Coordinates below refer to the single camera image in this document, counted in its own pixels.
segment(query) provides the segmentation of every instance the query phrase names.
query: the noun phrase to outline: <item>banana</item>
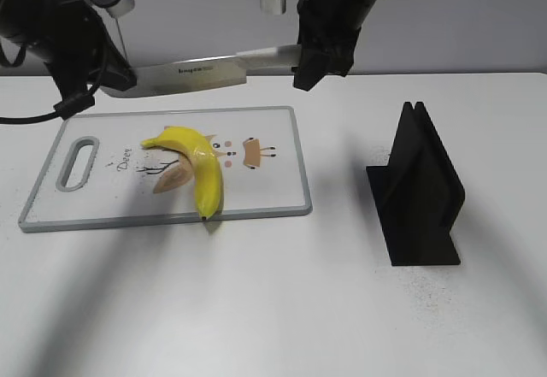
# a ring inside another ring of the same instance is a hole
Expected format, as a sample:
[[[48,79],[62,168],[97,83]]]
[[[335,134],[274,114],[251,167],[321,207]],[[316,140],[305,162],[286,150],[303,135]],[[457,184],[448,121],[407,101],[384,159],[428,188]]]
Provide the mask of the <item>banana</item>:
[[[221,165],[201,133],[189,127],[168,127],[157,138],[146,139],[141,145],[144,149],[161,146],[184,154],[196,177],[194,198],[199,216],[205,221],[216,212],[222,198]]]

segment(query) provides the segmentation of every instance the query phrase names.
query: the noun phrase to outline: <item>white table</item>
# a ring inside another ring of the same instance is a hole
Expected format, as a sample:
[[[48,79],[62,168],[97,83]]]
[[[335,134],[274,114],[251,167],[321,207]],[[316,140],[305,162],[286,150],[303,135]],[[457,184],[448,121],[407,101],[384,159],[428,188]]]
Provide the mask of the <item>white table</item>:
[[[1,78],[3,116],[57,102]],[[393,268],[362,169],[423,100],[467,190],[462,265]],[[60,121],[0,127],[2,377],[540,376],[547,373],[547,77],[287,77],[95,112],[290,104],[311,215],[23,234],[17,217]]]

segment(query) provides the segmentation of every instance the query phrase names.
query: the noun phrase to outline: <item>knife blade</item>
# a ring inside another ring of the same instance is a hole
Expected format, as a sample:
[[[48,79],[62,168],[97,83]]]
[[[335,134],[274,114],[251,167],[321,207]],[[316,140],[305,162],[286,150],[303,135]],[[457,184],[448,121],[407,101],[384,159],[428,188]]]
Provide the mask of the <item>knife blade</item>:
[[[248,50],[217,56],[135,68],[137,84],[127,91],[101,88],[111,97],[154,97],[205,91],[247,82],[249,69],[291,68],[298,65],[300,45]]]

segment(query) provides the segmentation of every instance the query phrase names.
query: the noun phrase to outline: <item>black plastic holder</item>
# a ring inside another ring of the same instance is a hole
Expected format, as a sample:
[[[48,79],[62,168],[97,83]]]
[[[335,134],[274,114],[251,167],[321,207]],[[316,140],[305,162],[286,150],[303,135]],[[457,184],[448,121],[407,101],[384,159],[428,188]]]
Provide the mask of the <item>black plastic holder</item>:
[[[405,102],[387,166],[367,167],[392,266],[457,265],[465,191],[423,102]]]

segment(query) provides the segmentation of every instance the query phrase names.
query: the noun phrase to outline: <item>white cutting board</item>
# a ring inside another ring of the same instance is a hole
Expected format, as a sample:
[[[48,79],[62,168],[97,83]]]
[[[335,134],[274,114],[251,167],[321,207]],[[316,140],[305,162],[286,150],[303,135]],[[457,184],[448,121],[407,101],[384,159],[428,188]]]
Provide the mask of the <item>white cutting board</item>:
[[[21,229],[46,232],[199,221],[194,179],[184,157],[140,147],[143,139],[157,136],[167,126],[214,135],[210,142],[222,166],[224,199],[213,220],[311,211],[290,107],[80,115],[63,123],[21,213]],[[78,152],[79,143],[93,147],[89,162],[85,159],[89,174],[76,180],[80,185],[72,179],[65,185],[68,158]]]

